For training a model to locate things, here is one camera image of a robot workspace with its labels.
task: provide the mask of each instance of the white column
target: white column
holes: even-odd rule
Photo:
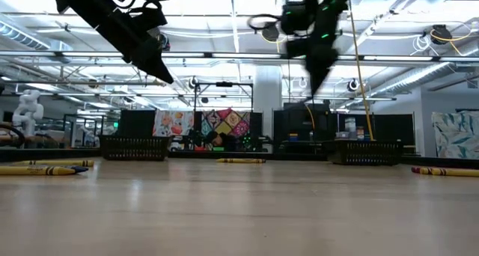
[[[255,112],[263,112],[263,134],[273,137],[272,114],[283,106],[281,83],[283,73],[279,66],[258,66],[254,77]]]

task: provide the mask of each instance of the yellow crayon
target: yellow crayon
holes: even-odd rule
[[[88,171],[79,166],[0,166],[0,175],[69,175]]]
[[[93,167],[95,161],[92,160],[38,160],[38,161],[22,161],[15,162],[14,165],[71,165],[71,166],[80,166],[80,167]]]
[[[479,177],[479,170],[469,169],[444,169],[444,168],[423,168],[413,167],[411,171],[416,174],[432,174],[454,177]]]
[[[217,162],[228,163],[265,163],[265,159],[217,159]]]

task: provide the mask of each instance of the plastic basket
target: plastic basket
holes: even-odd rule
[[[162,161],[168,156],[172,138],[130,138],[113,135],[100,137],[100,149],[108,160]]]
[[[403,154],[398,141],[335,141],[329,161],[341,165],[396,165]]]

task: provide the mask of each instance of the ceiling light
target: ceiling light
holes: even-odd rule
[[[280,58],[279,54],[213,53],[213,58]]]
[[[29,87],[38,88],[45,91],[58,91],[58,88],[52,85],[47,85],[47,84],[26,84],[26,85]]]
[[[109,105],[108,103],[89,103],[92,106],[98,107],[98,108],[112,108],[113,106]]]
[[[411,56],[365,56],[366,61],[431,61],[433,57]]]
[[[93,97],[96,96],[96,94],[69,94],[69,93],[64,93],[64,94],[58,94],[60,96],[82,96],[82,97]]]
[[[44,51],[0,51],[0,56],[55,57],[55,53],[54,52],[44,52]]]
[[[451,61],[451,62],[479,62],[479,57],[444,57],[441,58],[441,61]]]
[[[68,100],[71,100],[71,101],[73,101],[73,102],[75,102],[75,103],[83,103],[82,100],[76,99],[75,97],[65,96],[65,98],[67,98]]]
[[[331,112],[343,112],[343,113],[349,113],[349,109],[330,109]]]
[[[175,53],[175,52],[163,52],[163,58],[203,58],[204,53]]]
[[[122,58],[123,55],[119,52],[62,52],[65,57],[110,57]]]

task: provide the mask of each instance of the colorful quilt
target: colorful quilt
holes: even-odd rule
[[[479,113],[433,113],[439,158],[479,159]]]
[[[195,125],[193,112],[156,110],[153,136],[188,135]]]
[[[214,130],[239,137],[249,132],[249,119],[250,112],[236,112],[233,109],[203,112],[201,133],[207,135]]]

